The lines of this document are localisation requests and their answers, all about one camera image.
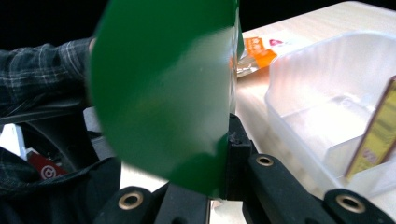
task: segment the sleeve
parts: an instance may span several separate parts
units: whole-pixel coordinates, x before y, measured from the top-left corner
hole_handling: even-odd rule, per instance
[[[0,116],[84,88],[91,40],[0,50]]]

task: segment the clear plastic container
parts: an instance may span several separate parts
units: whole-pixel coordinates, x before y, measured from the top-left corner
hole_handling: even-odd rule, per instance
[[[395,75],[396,36],[371,31],[339,35],[271,63],[270,125],[323,192],[346,188],[371,197],[396,189],[396,160],[344,178]]]

